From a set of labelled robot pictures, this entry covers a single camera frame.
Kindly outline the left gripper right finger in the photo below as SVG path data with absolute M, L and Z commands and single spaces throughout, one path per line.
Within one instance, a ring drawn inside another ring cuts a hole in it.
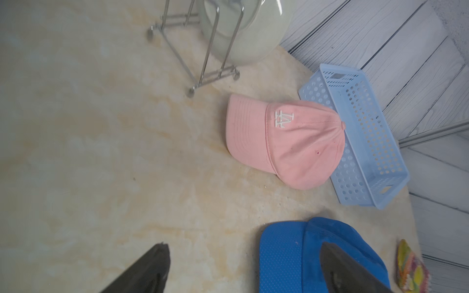
M 320 264 L 330 293 L 392 292 L 336 244 L 322 243 Z

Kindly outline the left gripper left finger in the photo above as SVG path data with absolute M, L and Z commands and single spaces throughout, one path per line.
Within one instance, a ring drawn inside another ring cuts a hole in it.
M 171 267 L 169 245 L 155 244 L 102 293 L 163 293 Z

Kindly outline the blue baseball cap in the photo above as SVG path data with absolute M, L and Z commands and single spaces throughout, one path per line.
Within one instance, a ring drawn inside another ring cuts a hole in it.
M 268 225 L 260 236 L 259 291 L 261 293 L 326 293 L 320 251 L 325 243 L 338 245 L 384 286 L 388 270 L 379 255 L 350 225 L 325 217 L 307 222 Z

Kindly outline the pink baseball cap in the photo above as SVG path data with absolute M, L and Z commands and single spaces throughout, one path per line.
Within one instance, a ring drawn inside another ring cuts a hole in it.
M 337 112 L 311 101 L 267 103 L 237 94 L 228 100 L 230 154 L 293 189 L 317 188 L 330 178 L 344 153 L 345 129 Z

